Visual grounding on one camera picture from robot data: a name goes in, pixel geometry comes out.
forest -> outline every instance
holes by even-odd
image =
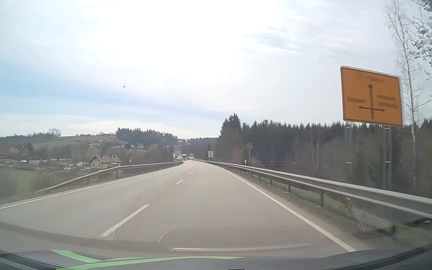
[[[138,143],[144,144],[145,146],[154,144],[161,146],[174,146],[178,144],[177,136],[171,133],[159,132],[151,129],[143,131],[141,128],[118,128],[115,136],[121,141],[125,141],[134,146]]]
[[[352,129],[348,148],[346,128]],[[251,143],[251,163],[303,163],[333,181],[382,188],[384,128],[339,121],[289,124],[263,120],[248,124],[232,114],[224,120],[217,143],[215,138],[207,138],[206,144],[190,144],[187,148],[197,158],[207,160],[207,150],[213,150],[215,161],[243,164],[249,159]],[[432,198],[432,120],[417,126],[415,168],[411,127],[391,128],[391,132],[392,190]],[[351,162],[348,172],[346,162]]]

solid white edge line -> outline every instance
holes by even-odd
[[[101,237],[109,236],[114,230],[121,227],[121,225],[125,224],[128,220],[133,218],[135,215],[137,215],[139,212],[143,211],[148,206],[149,206],[149,204],[145,204],[145,205],[141,206],[141,208],[139,208],[138,210],[136,210],[135,212],[133,212],[132,214],[130,214],[129,216],[127,216],[126,218],[124,218],[123,220],[118,222],[116,225],[112,226],[111,228],[109,228],[108,230],[103,232],[100,236]]]
[[[127,178],[123,178],[123,179],[119,179],[119,180],[105,182],[105,183],[102,183],[102,184],[92,185],[92,186],[84,187],[84,188],[80,188],[80,189],[74,189],[74,190],[70,190],[68,192],[54,194],[54,195],[51,195],[51,196],[41,197],[41,198],[37,198],[37,199],[34,199],[34,200],[24,201],[24,202],[20,202],[20,203],[16,203],[16,204],[6,205],[6,206],[3,206],[3,207],[0,207],[0,210],[1,209],[6,209],[6,208],[9,208],[9,207],[13,207],[13,206],[27,204],[27,203],[30,203],[30,202],[36,202],[36,201],[40,201],[40,200],[44,200],[44,199],[49,199],[49,198],[53,198],[53,197],[57,197],[57,196],[61,196],[61,195],[65,195],[65,194],[69,194],[69,193],[73,193],[73,192],[77,192],[77,191],[82,191],[82,190],[86,190],[86,189],[93,188],[93,187],[100,187],[100,186],[104,186],[104,185],[108,185],[108,184],[112,184],[112,183],[116,183],[116,182],[120,182],[120,181],[124,181],[124,180],[129,180],[129,179],[133,179],[133,178],[137,178],[137,177],[141,177],[141,176],[145,176],[145,175],[152,175],[152,174],[159,173],[159,172],[162,172],[162,171],[164,171],[164,170],[162,169],[162,170],[152,171],[152,172],[148,172],[148,173],[144,173],[144,174],[140,174],[140,175],[129,176]]]
[[[309,226],[313,227],[314,229],[318,230],[321,234],[325,235],[326,237],[328,237],[329,239],[333,240],[333,242],[335,242],[336,244],[340,245],[342,248],[344,248],[345,250],[351,252],[351,251],[356,251],[355,248],[353,248],[352,246],[350,246],[349,244],[343,242],[341,239],[339,239],[338,237],[334,236],[332,233],[328,232],[327,230],[321,228],[318,224],[315,224],[314,222],[312,222],[311,220],[303,217],[300,213],[294,211],[293,209],[289,208],[288,206],[284,205],[283,203],[281,203],[279,200],[276,200],[275,198],[271,197],[270,195],[268,195],[267,193],[265,193],[264,191],[262,191],[261,189],[255,187],[254,185],[250,184],[248,181],[244,180],[243,178],[239,177],[238,175],[235,175],[234,173],[223,169],[226,172],[234,175],[237,179],[245,182],[246,184],[248,184],[250,187],[254,188],[255,190],[259,191],[261,194],[263,194],[264,196],[266,196],[267,198],[269,198],[270,200],[272,200],[273,202],[277,203],[279,206],[281,206],[282,208],[286,209],[287,211],[289,211],[291,214],[297,216],[298,218],[300,218],[302,221],[306,222]]]

black arrow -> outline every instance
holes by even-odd
[[[371,110],[371,119],[374,119],[374,118],[375,118],[375,111],[381,111],[381,112],[384,112],[385,110],[382,109],[382,108],[374,108],[374,107],[373,107],[373,85],[370,83],[370,84],[368,85],[368,87],[369,87],[369,101],[370,101],[371,107],[363,107],[363,106],[360,106],[359,108],[360,108],[360,109],[368,109],[368,110]]]
[[[375,111],[373,110],[373,86],[371,83],[368,85],[369,87],[369,100],[371,101],[371,119],[375,118]]]

roof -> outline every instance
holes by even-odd
[[[117,157],[116,155],[98,155],[94,156],[91,161],[94,159],[97,159],[100,163],[121,163],[121,159]]]

road sign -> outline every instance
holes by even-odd
[[[345,121],[403,126],[398,76],[342,66],[341,90]]]

